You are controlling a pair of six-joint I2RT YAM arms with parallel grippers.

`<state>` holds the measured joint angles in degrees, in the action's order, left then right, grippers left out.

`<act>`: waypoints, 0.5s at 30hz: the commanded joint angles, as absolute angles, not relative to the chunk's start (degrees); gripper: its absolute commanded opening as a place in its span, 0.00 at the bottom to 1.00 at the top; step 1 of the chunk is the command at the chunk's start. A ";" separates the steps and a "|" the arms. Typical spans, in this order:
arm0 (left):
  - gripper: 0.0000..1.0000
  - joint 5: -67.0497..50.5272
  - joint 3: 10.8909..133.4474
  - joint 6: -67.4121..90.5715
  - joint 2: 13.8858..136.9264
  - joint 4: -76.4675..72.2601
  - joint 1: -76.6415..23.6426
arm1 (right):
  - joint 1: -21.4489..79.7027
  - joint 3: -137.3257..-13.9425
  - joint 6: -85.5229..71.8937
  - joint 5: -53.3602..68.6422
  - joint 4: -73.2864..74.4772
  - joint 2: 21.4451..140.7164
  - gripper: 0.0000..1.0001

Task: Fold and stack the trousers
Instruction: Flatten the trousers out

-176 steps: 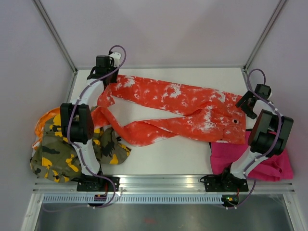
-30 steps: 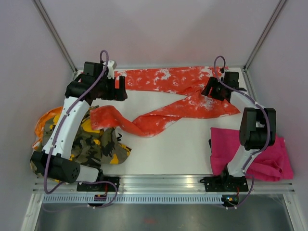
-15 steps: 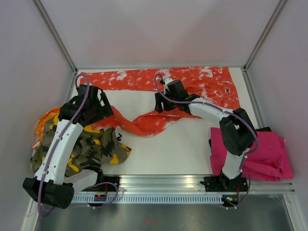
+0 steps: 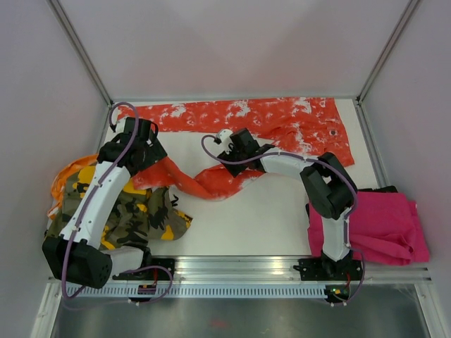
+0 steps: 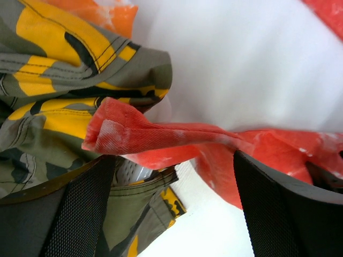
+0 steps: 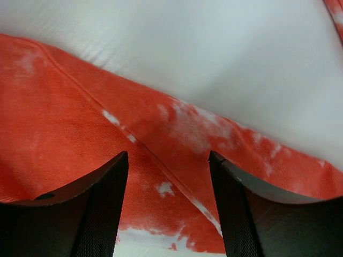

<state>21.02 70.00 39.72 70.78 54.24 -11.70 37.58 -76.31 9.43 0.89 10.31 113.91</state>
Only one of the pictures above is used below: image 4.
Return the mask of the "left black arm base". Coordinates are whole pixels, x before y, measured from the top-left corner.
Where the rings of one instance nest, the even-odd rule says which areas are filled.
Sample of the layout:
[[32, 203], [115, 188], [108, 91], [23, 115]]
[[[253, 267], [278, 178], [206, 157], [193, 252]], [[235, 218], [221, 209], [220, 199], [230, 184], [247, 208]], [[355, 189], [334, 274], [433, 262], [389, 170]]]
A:
[[167, 271], [174, 275], [175, 272], [175, 259], [174, 258], [163, 258], [163, 257], [153, 257], [148, 263], [143, 263], [141, 271], [135, 273], [121, 273], [119, 275], [114, 275], [113, 280], [146, 280], [157, 282], [169, 281], [170, 278], [168, 273], [161, 268], [167, 269]]

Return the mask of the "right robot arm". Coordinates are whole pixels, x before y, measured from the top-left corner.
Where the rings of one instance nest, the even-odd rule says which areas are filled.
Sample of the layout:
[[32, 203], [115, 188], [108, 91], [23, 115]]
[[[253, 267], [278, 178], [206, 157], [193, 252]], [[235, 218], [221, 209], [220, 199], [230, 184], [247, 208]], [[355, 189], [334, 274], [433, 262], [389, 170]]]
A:
[[345, 273], [351, 260], [349, 217], [357, 201], [357, 187], [331, 152], [307, 158], [272, 144], [260, 145], [249, 130], [221, 130], [214, 143], [222, 148], [217, 161], [237, 177], [246, 170], [272, 173], [300, 181], [307, 193], [309, 215], [320, 215], [323, 227], [322, 273], [331, 279]]

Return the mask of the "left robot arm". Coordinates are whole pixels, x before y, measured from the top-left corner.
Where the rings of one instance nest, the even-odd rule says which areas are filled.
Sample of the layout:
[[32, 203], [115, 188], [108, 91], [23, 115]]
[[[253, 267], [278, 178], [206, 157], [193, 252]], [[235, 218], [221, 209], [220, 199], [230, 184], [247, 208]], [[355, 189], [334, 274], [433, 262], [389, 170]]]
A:
[[92, 181], [66, 226], [42, 245], [55, 278], [62, 284], [101, 289], [108, 280], [130, 272], [139, 280], [153, 272], [151, 259], [136, 246], [101, 249], [101, 236], [119, 194], [130, 178], [163, 160], [158, 125], [141, 118], [121, 120], [122, 130], [99, 150]]

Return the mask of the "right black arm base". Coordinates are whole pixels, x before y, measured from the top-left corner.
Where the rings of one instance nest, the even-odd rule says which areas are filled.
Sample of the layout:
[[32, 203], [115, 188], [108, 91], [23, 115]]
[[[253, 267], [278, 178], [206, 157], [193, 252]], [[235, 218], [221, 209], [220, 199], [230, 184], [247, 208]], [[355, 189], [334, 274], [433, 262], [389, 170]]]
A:
[[363, 267], [361, 261], [342, 259], [332, 261], [329, 258], [300, 258], [292, 267], [302, 281], [346, 282], [362, 279]]

